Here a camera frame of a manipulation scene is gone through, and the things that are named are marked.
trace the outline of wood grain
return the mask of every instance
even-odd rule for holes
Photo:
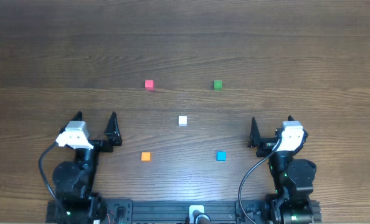
[[[235,200],[251,118],[271,136],[292,114],[323,221],[370,222],[370,0],[0,0],[0,222],[44,221],[37,160],[78,110],[91,138],[117,112],[95,190],[134,200]],[[52,151],[48,176],[73,156]],[[262,166],[243,195],[270,192]]]

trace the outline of small block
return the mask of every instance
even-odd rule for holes
[[[217,152],[217,161],[225,161],[227,160],[227,152],[218,151]]]
[[[151,153],[150,152],[142,152],[141,161],[150,161],[151,160]]]
[[[153,80],[145,80],[145,89],[146,90],[154,90],[154,81]]]
[[[186,116],[178,116],[178,125],[186,126],[187,125],[187,117]]]
[[[214,90],[222,90],[222,80],[214,80]]]

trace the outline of white cube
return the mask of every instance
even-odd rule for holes
[[[178,125],[180,126],[186,126],[186,116],[178,116]]]

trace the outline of green cube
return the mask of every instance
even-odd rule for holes
[[[214,90],[222,90],[222,80],[214,80]]]

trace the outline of red cube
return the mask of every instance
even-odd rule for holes
[[[154,90],[154,81],[153,80],[145,80],[145,89],[146,90]]]

